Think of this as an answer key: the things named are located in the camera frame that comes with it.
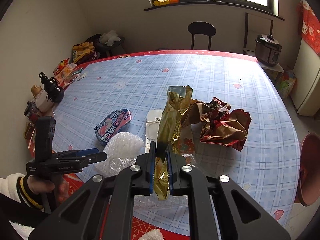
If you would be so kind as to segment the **left hand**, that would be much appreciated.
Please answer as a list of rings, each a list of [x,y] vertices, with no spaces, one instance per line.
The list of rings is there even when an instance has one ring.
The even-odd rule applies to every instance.
[[[30,176],[27,179],[27,185],[31,192],[34,194],[49,193],[55,189],[55,185],[53,182],[48,180],[41,180],[39,178],[36,178],[35,176]],[[58,203],[64,202],[69,197],[68,190],[69,183],[65,180],[65,177],[63,177],[56,191],[56,199]]]

